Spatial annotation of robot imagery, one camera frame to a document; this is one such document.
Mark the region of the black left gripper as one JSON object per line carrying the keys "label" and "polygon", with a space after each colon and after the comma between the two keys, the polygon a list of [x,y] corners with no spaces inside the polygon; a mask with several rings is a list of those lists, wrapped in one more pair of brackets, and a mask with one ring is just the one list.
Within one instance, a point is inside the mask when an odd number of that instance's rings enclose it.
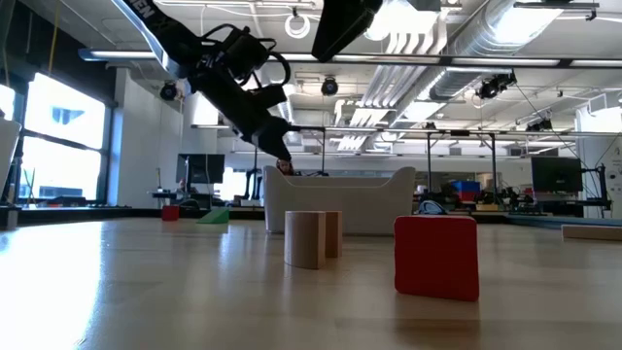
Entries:
{"label": "black left gripper", "polygon": [[292,156],[284,136],[290,124],[272,116],[268,109],[287,100],[281,85],[244,90],[226,72],[216,68],[188,78],[193,92],[201,92],[239,132],[242,140],[280,160]]}

